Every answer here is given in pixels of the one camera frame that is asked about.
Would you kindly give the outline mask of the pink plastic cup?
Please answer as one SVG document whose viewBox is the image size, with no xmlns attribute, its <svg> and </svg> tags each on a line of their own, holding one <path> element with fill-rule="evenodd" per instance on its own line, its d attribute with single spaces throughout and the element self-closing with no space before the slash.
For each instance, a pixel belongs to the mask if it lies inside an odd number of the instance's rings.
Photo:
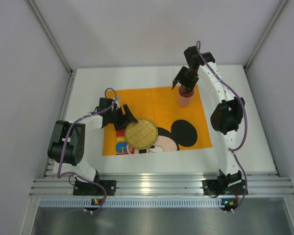
<svg viewBox="0 0 294 235">
<path fill-rule="evenodd" d="M 190 102 L 192 101 L 192 98 L 194 96 L 194 90 L 191 91 L 191 95 L 190 96 L 182 96 L 181 92 L 184 90 L 185 88 L 183 88 L 182 86 L 180 86 L 178 88 L 178 105 L 182 108 L 187 107 Z"/>
</svg>

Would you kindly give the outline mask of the yellow round plate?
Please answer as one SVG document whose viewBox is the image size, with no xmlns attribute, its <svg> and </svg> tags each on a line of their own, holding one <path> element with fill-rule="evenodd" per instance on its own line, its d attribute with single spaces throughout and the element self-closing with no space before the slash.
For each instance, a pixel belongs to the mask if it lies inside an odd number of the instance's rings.
<svg viewBox="0 0 294 235">
<path fill-rule="evenodd" d="M 124 131 L 126 143 L 134 149 L 150 148 L 158 139 L 157 126 L 148 119 L 130 123 Z"/>
</svg>

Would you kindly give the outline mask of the orange Mickey Mouse placemat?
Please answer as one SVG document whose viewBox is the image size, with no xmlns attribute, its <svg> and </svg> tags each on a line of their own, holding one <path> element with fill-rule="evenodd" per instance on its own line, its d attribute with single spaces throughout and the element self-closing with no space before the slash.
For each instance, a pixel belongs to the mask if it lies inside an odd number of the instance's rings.
<svg viewBox="0 0 294 235">
<path fill-rule="evenodd" d="M 104 128 L 104 156 L 162 153 L 179 150 L 211 148 L 212 142 L 198 87 L 187 107 L 178 104 L 178 88 L 170 87 L 117 90 L 120 105 L 127 104 L 136 119 L 153 121 L 158 140 L 148 149 L 134 149 L 112 124 Z"/>
</svg>

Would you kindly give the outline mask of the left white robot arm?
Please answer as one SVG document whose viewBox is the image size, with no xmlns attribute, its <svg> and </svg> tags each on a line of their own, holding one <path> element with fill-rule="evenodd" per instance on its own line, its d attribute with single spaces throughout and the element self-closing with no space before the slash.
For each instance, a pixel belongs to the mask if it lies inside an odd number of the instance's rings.
<svg viewBox="0 0 294 235">
<path fill-rule="evenodd" d="M 84 182 L 97 182 L 98 172 L 84 159 L 88 133 L 113 124 L 116 131 L 138 123 L 128 105 L 120 106 L 116 98 L 101 97 L 93 112 L 74 122 L 58 120 L 53 128 L 47 155 L 58 163 L 57 177 L 74 176 Z"/>
</svg>

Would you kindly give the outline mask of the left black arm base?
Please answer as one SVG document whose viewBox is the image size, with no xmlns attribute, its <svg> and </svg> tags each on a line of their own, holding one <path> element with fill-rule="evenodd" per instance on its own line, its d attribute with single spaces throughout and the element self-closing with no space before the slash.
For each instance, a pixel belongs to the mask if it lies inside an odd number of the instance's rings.
<svg viewBox="0 0 294 235">
<path fill-rule="evenodd" d="M 116 191 L 115 180 L 100 180 L 98 182 L 105 190 L 107 196 L 114 196 Z M 74 196 L 103 196 L 104 191 L 94 184 L 83 182 L 79 179 L 75 180 L 73 185 Z"/>
</svg>

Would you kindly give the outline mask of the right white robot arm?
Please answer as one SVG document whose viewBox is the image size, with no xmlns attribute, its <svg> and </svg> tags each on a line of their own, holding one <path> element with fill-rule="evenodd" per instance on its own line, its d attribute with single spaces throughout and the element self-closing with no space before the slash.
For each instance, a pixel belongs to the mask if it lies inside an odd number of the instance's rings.
<svg viewBox="0 0 294 235">
<path fill-rule="evenodd" d="M 179 99 L 183 103 L 195 92 L 195 86 L 201 79 L 210 92 L 216 105 L 210 116 L 212 128 L 217 132 L 220 143 L 220 175 L 233 176 L 240 171 L 233 156 L 242 144 L 236 147 L 239 125 L 245 117 L 245 101 L 239 97 L 221 78 L 216 61 L 210 52 L 200 53 L 199 44 L 184 51 L 187 67 L 183 66 L 172 82 L 172 88 L 180 84 Z"/>
</svg>

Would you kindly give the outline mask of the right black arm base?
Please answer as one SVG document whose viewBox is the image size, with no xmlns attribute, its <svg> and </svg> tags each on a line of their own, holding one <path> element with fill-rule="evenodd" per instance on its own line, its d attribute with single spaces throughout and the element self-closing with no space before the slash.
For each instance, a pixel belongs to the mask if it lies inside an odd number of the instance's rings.
<svg viewBox="0 0 294 235">
<path fill-rule="evenodd" d="M 239 170 L 234 174 L 224 174 L 219 170 L 219 175 L 213 180 L 203 180 L 202 186 L 204 195 L 218 197 L 220 195 L 243 195 L 247 189 L 246 180 L 242 178 Z"/>
</svg>

